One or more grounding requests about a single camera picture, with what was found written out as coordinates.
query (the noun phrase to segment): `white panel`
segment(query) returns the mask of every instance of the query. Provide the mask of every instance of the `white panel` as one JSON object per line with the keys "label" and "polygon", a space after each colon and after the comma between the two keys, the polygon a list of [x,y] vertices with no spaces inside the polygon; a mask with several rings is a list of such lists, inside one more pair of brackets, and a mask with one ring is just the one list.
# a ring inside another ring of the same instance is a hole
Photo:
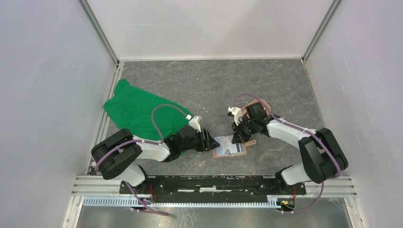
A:
{"label": "white panel", "polygon": [[403,1],[342,1],[307,68],[371,228],[401,227]]}
{"label": "white panel", "polygon": [[76,0],[0,11],[0,227],[61,227],[114,64]]}
{"label": "white panel", "polygon": [[301,57],[331,0],[89,0],[121,59]]}

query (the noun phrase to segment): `black metal base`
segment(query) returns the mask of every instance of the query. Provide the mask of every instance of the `black metal base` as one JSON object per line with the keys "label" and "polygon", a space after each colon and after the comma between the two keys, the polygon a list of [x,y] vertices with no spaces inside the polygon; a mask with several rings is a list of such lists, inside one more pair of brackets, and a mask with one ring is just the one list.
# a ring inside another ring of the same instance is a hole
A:
{"label": "black metal base", "polygon": [[[303,183],[280,190],[276,179],[265,176],[150,176],[141,185],[147,185],[147,188],[139,186],[144,190],[135,192],[149,194],[152,185],[159,203],[267,202],[267,195],[293,195],[294,188],[297,195],[307,193]],[[130,190],[121,185],[119,193],[130,194]]]}

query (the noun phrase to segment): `green cloth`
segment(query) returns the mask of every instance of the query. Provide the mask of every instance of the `green cloth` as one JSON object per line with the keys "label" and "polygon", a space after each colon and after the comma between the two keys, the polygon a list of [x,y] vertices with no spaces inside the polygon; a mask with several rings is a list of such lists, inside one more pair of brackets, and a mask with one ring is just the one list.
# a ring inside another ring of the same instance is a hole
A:
{"label": "green cloth", "polygon": [[[186,114],[191,112],[184,107],[157,95],[131,86],[125,79],[119,80],[115,95],[104,104],[104,109],[119,129],[128,128],[133,135],[149,140],[160,140],[160,136],[151,122],[151,112],[162,104],[180,108]],[[172,107],[161,107],[154,113],[155,123],[164,138],[177,133],[189,121],[181,112]]]}

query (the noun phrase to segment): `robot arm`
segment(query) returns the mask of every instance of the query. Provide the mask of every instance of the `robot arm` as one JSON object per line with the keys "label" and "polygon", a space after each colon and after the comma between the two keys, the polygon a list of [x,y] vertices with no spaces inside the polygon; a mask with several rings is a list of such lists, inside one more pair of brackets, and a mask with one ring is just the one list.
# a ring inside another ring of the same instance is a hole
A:
{"label": "robot arm", "polygon": [[326,153],[321,153],[320,150],[323,148],[307,132],[317,136],[329,149],[340,166],[340,170],[348,167],[347,159],[329,129],[322,128],[317,131],[294,124],[297,128],[303,129],[303,131],[297,130],[285,125],[284,119],[279,116],[275,116],[276,119],[274,119],[267,115],[260,103],[248,105],[246,111],[247,113],[242,116],[239,108],[228,108],[228,115],[234,117],[232,143],[245,143],[251,135],[260,133],[281,139],[295,146],[301,152],[301,164],[287,167],[276,173],[276,178],[283,187],[305,181],[322,183],[337,174],[336,167],[329,156]]}
{"label": "robot arm", "polygon": [[146,179],[146,174],[141,167],[133,164],[136,159],[170,162],[186,150],[202,152],[219,147],[208,129],[200,127],[200,120],[200,116],[193,117],[189,125],[169,135],[162,143],[142,139],[132,135],[128,129],[122,129],[91,150],[97,163],[96,170],[101,172],[105,180],[119,178],[138,186]]}

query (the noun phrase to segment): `wall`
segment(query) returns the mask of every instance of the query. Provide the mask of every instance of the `wall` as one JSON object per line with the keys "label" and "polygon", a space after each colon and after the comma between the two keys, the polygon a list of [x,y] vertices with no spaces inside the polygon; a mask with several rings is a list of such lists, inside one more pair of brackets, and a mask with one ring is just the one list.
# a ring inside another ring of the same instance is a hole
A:
{"label": "wall", "polygon": [[401,227],[403,1],[345,0],[307,61],[368,227]]}
{"label": "wall", "polygon": [[60,227],[114,64],[76,0],[0,3],[0,227]]}
{"label": "wall", "polygon": [[301,57],[332,0],[89,0],[120,59]]}

